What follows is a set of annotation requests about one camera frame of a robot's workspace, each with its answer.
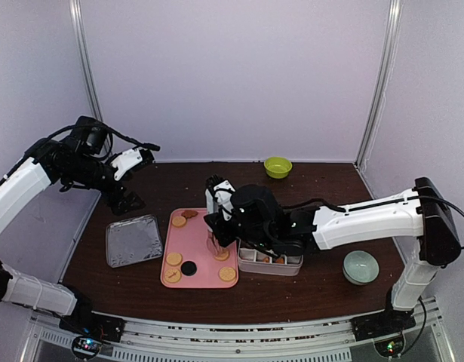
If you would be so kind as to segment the round dotted biscuit far corner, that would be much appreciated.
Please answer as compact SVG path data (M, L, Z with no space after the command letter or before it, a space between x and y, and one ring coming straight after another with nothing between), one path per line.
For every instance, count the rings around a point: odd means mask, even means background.
M184 216L174 216L171 224L173 227L182 228L187 224L187 219Z

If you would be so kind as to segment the pale celadon ceramic bowl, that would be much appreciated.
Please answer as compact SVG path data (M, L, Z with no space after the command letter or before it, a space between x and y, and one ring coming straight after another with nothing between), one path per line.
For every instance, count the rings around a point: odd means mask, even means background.
M355 250L348 253L343 260L343 275L350 283L364 286L377 279L379 264L368 252Z

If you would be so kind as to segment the black sandwich cookie middle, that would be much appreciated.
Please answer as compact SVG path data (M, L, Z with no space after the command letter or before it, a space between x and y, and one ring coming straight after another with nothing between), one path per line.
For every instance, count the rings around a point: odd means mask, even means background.
M197 268L197 265L195 262L193 261L185 261L181 266L180 266L180 270L182 272L183 275L185 276L193 276L198 268Z

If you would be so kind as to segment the lilac divided storage box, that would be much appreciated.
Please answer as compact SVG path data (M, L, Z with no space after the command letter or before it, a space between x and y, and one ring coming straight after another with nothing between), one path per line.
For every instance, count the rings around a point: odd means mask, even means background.
M293 277L303 265L302 256L280 256L277 259L255 249L238 248L238 267L241 272Z

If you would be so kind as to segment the clear plastic box lid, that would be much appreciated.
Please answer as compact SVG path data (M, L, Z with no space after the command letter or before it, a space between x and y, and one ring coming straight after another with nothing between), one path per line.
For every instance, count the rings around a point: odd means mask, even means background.
M164 248L153 215L144 215L110 223L106 227L106 262L121 268L158 259Z

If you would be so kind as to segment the dotted biscuit with red mark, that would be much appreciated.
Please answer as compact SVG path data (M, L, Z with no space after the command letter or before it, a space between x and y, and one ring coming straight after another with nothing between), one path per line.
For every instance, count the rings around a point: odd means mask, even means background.
M164 272L164 282L167 284L175 284L181 280L182 273L178 268L169 268Z

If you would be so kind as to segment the round dotted biscuit near left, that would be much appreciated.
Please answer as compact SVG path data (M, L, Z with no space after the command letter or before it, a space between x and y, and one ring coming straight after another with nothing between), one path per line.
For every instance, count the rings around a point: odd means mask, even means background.
M170 266L178 266L182 263L183 256L181 253L175 253L175 252L168 253L166 255L165 261Z

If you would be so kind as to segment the left aluminium corner post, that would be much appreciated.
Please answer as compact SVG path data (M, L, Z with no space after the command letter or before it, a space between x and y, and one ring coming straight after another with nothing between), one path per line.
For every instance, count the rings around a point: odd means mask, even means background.
M85 93L91 109L91 114L103 123L107 122L103 113L103 107L97 90L97 84L94 77L93 66L91 64L91 55L88 46L85 22L82 12L82 1L69 0L69 11L71 24L75 36L75 42L78 50L78 58L85 84Z

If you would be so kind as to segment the right aluminium corner post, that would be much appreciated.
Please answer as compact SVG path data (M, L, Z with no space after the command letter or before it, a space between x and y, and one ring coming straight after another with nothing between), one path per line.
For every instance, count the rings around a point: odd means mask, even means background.
M370 104L366 127L364 129L361 145L355 161L355 166L361 172L364 172L367 168L367 161L373 148L376 132L379 129L383 106L386 101L386 88L395 60L403 3L403 1L399 0L389 2L386 32L383 41L381 60L379 62L379 70L376 77L376 85Z

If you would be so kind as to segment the aluminium corner post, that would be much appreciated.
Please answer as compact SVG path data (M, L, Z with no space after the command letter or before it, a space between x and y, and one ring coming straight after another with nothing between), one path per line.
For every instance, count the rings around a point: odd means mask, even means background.
M82 12L82 1L69 0L69 11L71 24L75 36L75 42L78 50L78 58L85 84L85 93L91 109L91 114L103 123L107 122L103 113L103 107L97 90L97 84L94 77L93 66L91 64L91 55L88 46L85 22Z
M395 60L403 3L403 1L399 0L389 2L386 32L383 41L381 60L379 62L379 70L376 77L376 85L370 104L366 127L364 129L361 145L355 161L355 166L361 172L364 172L367 168L367 161L373 148L376 132L379 129L383 106L386 101L386 88Z

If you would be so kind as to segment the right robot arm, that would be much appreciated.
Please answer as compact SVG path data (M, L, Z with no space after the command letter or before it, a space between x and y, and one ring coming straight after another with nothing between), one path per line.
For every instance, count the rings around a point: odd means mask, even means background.
M377 316L376 324L384 333L405 322L406 311L414 308L438 270L462 252L452 206L427 177L416 179L412 189L399 194L342 206L323 198L281 206L265 186L235 189L217 175L207 179L205 197L204 221L212 242L227 247L241 241L270 258L382 238L417 238L416 255L393 285L389 307Z

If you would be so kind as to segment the brown flower cookie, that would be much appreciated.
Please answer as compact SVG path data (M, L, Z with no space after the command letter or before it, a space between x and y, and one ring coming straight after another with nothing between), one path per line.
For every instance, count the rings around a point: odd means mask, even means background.
M181 216L184 217L185 219L191 219L193 217L196 217L198 215L198 212L196 210L184 210L181 213Z

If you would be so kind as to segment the green plastic bowl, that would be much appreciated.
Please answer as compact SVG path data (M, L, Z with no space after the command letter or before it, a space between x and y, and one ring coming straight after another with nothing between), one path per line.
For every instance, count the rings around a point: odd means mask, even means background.
M293 164L286 158L270 157L264 163L266 174L273 179L286 178L293 168Z

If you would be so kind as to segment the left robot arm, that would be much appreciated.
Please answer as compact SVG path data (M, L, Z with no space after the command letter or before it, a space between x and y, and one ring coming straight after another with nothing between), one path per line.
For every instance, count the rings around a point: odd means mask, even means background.
M116 216L144 208L123 182L154 161L160 147L119 133L95 118L81 116L30 146L0 179L0 235L23 208L48 187L97 190ZM91 301L77 290L43 281L0 260L0 302L42 310L69 320L83 335L99 326Z

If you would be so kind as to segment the round dotted biscuit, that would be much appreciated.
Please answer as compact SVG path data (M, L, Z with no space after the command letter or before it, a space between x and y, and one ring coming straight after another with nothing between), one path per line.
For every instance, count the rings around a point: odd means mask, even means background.
M231 282L234 281L237 277L237 272L233 267L222 267L219 270L219 278L221 281L224 282Z
M182 263L183 256L181 253L175 253L175 252L168 253L166 255L165 261L170 266L178 266Z
M217 261L226 261L230 256L230 252L228 250L224 250L218 255L214 256L215 260Z

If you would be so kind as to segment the pink plastic tray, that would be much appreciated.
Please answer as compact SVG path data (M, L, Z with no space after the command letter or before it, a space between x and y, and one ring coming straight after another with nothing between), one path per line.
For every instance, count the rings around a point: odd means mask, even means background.
M182 228L173 227L171 220L174 216L181 216L184 210L196 210L198 215L187 220L187 224ZM161 265L161 283L172 289L227 289L234 287L238 282L238 251L237 243L233 242L224 250L230 252L226 261L217 261L207 248L207 224L204 215L207 211L204 208L181 208L171 212L168 223L167 237L165 241L164 257ZM165 258L168 253L181 253L183 261L178 266L170 266ZM178 268L185 261L193 261L197 265L197 272L193 276L182 274L181 280L175 284L164 282L164 272L169 268ZM237 272L234 281L224 282L219 278L219 270L222 267L233 267Z

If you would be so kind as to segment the round dotted biscuit centre right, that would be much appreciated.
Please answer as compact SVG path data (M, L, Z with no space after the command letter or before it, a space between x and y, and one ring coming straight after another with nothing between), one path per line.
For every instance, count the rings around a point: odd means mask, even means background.
M228 250L224 250L218 255L214 256L215 260L217 261L226 261L230 256L230 252Z

